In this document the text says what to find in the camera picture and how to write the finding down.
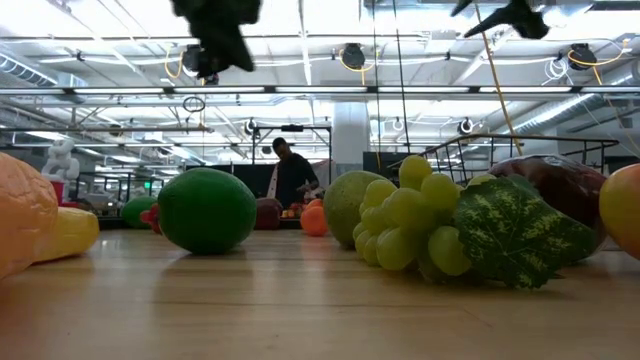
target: yellow cable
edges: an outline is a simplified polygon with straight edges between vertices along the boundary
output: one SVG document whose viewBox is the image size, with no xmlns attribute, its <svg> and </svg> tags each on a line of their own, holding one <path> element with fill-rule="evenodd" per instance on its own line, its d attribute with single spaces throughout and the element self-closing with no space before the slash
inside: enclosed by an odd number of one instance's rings
<svg viewBox="0 0 640 360">
<path fill-rule="evenodd" d="M 609 59 L 607 61 L 603 61 L 603 62 L 600 62 L 600 63 L 588 63 L 588 62 L 576 60 L 573 57 L 571 57 L 571 54 L 573 54 L 575 52 L 573 50 L 569 51 L 569 53 L 567 54 L 567 57 L 569 58 L 569 60 L 573 61 L 574 63 L 580 64 L 580 65 L 584 65 L 584 66 L 602 66 L 602 65 L 607 65 L 607 64 L 611 64 L 612 62 L 620 60 L 620 58 L 622 57 L 622 54 L 624 54 L 624 49 L 627 47 L 627 43 L 628 42 L 629 42 L 629 40 L 627 40 L 627 39 L 625 39 L 622 42 L 622 50 L 620 50 L 620 54 L 618 54 L 618 56 L 614 57 L 613 59 Z"/>
<path fill-rule="evenodd" d="M 177 74 L 172 74 L 171 71 L 169 71 L 169 55 L 171 54 L 171 49 L 167 50 L 167 56 L 164 58 L 164 71 L 167 73 L 167 76 L 169 76 L 172 79 L 177 79 L 180 77 L 180 74 L 182 74 L 182 59 L 184 57 L 184 50 L 180 52 L 180 60 L 178 61 L 178 73 Z"/>
<path fill-rule="evenodd" d="M 600 78 L 600 74 L 598 73 L 598 69 L 595 66 L 593 67 L 593 73 L 596 75 L 596 80 L 598 81 L 598 84 L 600 84 L 600 86 L 602 86 L 602 78 Z M 629 130 L 627 130 L 627 128 L 625 128 L 624 125 L 622 124 L 622 119 L 620 119 L 620 113 L 618 113 L 618 109 L 613 105 L 611 100 L 609 100 L 608 98 L 606 100 L 607 100 L 607 103 L 609 103 L 609 106 L 611 107 L 611 109 L 613 110 L 613 112 L 614 112 L 614 114 L 616 116 L 616 119 L 618 120 L 618 124 L 620 124 L 620 128 L 622 129 L 622 131 L 624 131 L 624 134 L 627 135 L 627 138 L 629 138 L 629 141 L 631 142 L 631 145 L 633 145 L 633 147 L 636 149 L 636 151 L 638 151 L 638 153 L 640 154 L 640 147 L 633 140 L 633 136 L 631 136 L 631 134 L 629 133 Z"/>
<path fill-rule="evenodd" d="M 478 3 L 476 5 L 476 16 L 478 17 L 478 22 L 482 23 L 482 18 L 480 17 L 480 7 L 478 7 Z M 489 50 L 489 41 L 487 40 L 487 35 L 482 32 L 482 39 L 484 40 L 484 49 L 487 53 L 487 57 L 489 58 L 489 65 L 491 66 L 491 73 L 493 74 L 493 82 L 496 84 L 496 90 L 498 91 L 498 97 L 500 98 L 500 106 L 502 107 L 502 113 L 504 114 L 504 119 L 507 122 L 507 126 L 509 127 L 509 132 L 513 137 L 513 142 L 516 144 L 516 149 L 518 150 L 518 155 L 522 156 L 522 147 L 520 146 L 520 141 L 515 137 L 516 132 L 513 129 L 513 124 L 511 123 L 511 118 L 509 117 L 509 113 L 507 112 L 507 106 L 504 102 L 504 96 L 502 95 L 502 90 L 500 89 L 500 82 L 498 81 L 498 73 L 496 72 L 496 67 L 493 64 L 493 57 L 491 56 L 491 51 Z"/>
</svg>

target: man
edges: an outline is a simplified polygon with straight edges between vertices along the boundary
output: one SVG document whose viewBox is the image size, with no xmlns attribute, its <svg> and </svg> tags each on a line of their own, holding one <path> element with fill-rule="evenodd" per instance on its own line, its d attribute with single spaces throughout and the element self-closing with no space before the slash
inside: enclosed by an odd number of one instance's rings
<svg viewBox="0 0 640 360">
<path fill-rule="evenodd" d="M 313 172 L 311 164 L 299 154 L 292 152 L 283 138 L 273 140 L 272 146 L 280 158 L 276 165 L 276 199 L 288 209 L 293 203 L 302 203 L 304 194 L 319 186 L 318 177 Z"/>
</svg>

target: wooden table surface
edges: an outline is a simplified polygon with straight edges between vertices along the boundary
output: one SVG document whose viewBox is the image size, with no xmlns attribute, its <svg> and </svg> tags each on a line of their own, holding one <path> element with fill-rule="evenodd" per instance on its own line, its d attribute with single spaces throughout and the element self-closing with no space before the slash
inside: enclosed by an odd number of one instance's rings
<svg viewBox="0 0 640 360">
<path fill-rule="evenodd" d="M 603 252 L 538 291 L 435 286 L 331 238 L 256 232 L 194 258 L 149 231 L 0 282 L 0 359 L 640 358 L 640 262 Z"/>
</svg>

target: white statue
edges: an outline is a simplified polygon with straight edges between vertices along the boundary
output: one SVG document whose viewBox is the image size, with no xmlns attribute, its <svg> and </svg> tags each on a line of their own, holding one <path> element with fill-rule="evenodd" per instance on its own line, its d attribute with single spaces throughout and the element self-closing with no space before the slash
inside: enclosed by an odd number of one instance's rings
<svg viewBox="0 0 640 360">
<path fill-rule="evenodd" d="M 42 168 L 42 175 L 49 181 L 60 183 L 77 179 L 80 176 L 80 163 L 71 157 L 74 147 L 75 143 L 70 139 L 54 141 L 49 148 L 49 159 Z"/>
</svg>

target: ceiling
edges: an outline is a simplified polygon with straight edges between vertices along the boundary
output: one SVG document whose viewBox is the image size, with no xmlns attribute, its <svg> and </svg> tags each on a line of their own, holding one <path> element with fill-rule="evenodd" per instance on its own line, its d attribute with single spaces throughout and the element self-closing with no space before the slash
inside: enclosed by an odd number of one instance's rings
<svg viewBox="0 0 640 360">
<path fill-rule="evenodd" d="M 73 17 L 52 2 L 62 1 L 0 0 L 0 54 L 12 56 L 52 79 L 60 79 L 61 75 L 68 78 L 68 74 L 72 74 L 91 87 L 200 85 L 180 67 L 181 52 L 186 45 L 197 44 L 197 40 L 190 37 L 186 21 L 173 15 L 169 0 L 66 1 Z M 263 0 L 260 21 L 242 27 L 257 70 L 252 73 L 227 70 L 220 74 L 220 85 L 393 86 L 401 84 L 400 79 L 405 86 L 494 85 L 491 68 L 482 57 L 482 37 L 463 39 L 460 36 L 477 24 L 472 7 L 451 18 L 453 1 L 433 1 L 430 5 L 418 5 L 416 1 L 415 6 L 411 6 L 410 1 L 401 3 L 397 16 L 388 6 L 380 6 L 374 22 L 370 9 L 358 0 Z M 503 3 L 481 2 L 480 15 L 488 16 Z M 553 60 L 558 54 L 566 55 L 573 43 L 588 43 L 598 61 L 619 56 L 617 61 L 598 67 L 603 74 L 631 61 L 640 52 L 640 37 L 633 35 L 640 30 L 637 10 L 588 11 L 590 4 L 564 1 L 565 5 L 560 0 L 557 3 L 561 6 L 542 9 L 546 22 L 552 27 L 544 40 L 522 39 L 508 26 L 499 26 L 487 33 L 500 84 L 553 86 L 568 81 L 575 84 L 594 81 L 591 71 L 567 70 L 563 68 L 566 63 L 553 67 Z M 624 45 L 621 54 L 625 37 L 631 41 Z M 349 71 L 339 58 L 346 43 L 361 44 L 371 64 L 377 49 L 379 66 L 372 67 L 364 76 Z M 310 67 L 305 71 L 307 57 Z M 1 72 L 0 84 L 16 88 L 32 86 Z M 47 121 L 31 116 L 34 127 L 68 125 L 74 116 L 76 121 L 84 120 L 82 126 L 90 128 L 121 124 L 161 130 L 183 126 L 187 120 L 192 126 L 202 123 L 208 132 L 127 132 L 120 137 L 109 133 L 89 137 L 90 134 L 85 133 L 82 136 L 87 137 L 87 142 L 99 143 L 139 143 L 148 137 L 158 142 L 221 144 L 186 147 L 194 157 L 212 163 L 248 161 L 250 153 L 242 144 L 251 142 L 244 135 L 249 119 L 262 126 L 290 123 L 323 126 L 333 121 L 335 102 L 344 101 L 331 96 L 278 94 L 209 95 L 203 99 L 207 109 L 190 114 L 183 109 L 184 97 L 181 96 L 96 95 L 87 96 L 82 104 L 64 103 L 52 97 L 0 97 L 5 107 L 20 104 L 23 115 L 29 111 L 46 116 Z M 358 100 L 368 102 L 370 119 L 382 122 L 382 140 L 390 144 L 401 145 L 405 141 L 404 127 L 396 124 L 397 119 L 405 117 L 409 137 L 416 142 L 443 141 L 455 136 L 457 124 L 465 118 L 485 122 L 487 128 L 492 129 L 504 124 L 497 97 L 461 100 L 442 96 L 403 102 L 400 96 L 387 96 L 379 103 L 375 97 Z M 508 101 L 507 108 L 512 117 L 517 117 L 540 103 L 535 97 L 524 96 Z M 16 125 L 15 119 L 6 116 L 0 117 L 0 123 Z M 311 158 L 328 155 L 323 142 L 326 139 L 318 134 L 304 132 L 294 136 L 274 131 L 269 139 L 279 135 L 307 143 L 307 147 L 296 150 L 303 155 Z M 33 136 L 24 136 L 23 140 L 46 141 Z M 129 150 L 128 155 L 166 161 L 166 156 L 159 156 L 156 150 L 141 149 L 135 154 Z M 96 148 L 94 151 L 114 154 L 122 150 Z M 259 158 L 271 161 L 274 155 L 260 154 Z"/>
</svg>

